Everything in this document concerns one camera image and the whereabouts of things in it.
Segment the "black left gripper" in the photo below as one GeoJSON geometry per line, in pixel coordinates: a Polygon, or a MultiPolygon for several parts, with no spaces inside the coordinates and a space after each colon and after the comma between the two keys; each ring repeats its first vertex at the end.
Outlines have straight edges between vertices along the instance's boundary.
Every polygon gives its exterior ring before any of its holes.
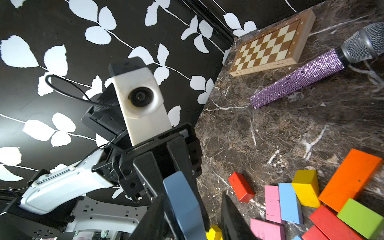
{"type": "Polygon", "coordinates": [[[176,172],[184,174],[199,203],[204,229],[210,228],[210,218],[197,186],[197,178],[202,174],[203,154],[191,124],[172,128],[134,147],[108,144],[104,153],[93,167],[93,172],[113,186],[120,186],[133,201],[144,195],[154,201],[129,240],[166,238],[163,181],[176,172]]]}

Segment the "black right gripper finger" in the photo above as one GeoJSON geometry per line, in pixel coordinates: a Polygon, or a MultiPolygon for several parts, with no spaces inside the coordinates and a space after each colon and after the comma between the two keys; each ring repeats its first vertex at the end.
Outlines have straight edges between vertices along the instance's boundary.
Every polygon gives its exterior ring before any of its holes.
{"type": "Polygon", "coordinates": [[[226,192],[222,193],[221,226],[223,240],[257,240],[226,192]]]}

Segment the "light blue angled block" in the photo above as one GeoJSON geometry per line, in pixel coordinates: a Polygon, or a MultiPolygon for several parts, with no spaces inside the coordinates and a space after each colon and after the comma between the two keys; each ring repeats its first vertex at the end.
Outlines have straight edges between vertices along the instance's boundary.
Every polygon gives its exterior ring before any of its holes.
{"type": "Polygon", "coordinates": [[[281,217],[283,221],[304,224],[302,206],[290,183],[279,183],[281,217]]]}

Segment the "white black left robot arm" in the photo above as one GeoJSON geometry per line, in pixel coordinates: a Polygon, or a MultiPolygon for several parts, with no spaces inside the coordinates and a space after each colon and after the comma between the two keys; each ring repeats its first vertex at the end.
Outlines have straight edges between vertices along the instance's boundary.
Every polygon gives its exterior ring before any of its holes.
{"type": "Polygon", "coordinates": [[[114,144],[55,173],[37,172],[27,191],[1,213],[1,239],[56,238],[65,232],[125,232],[132,240],[204,240],[210,218],[199,194],[202,151],[186,123],[121,149],[114,144]],[[149,206],[123,206],[87,196],[119,185],[149,206]]]}

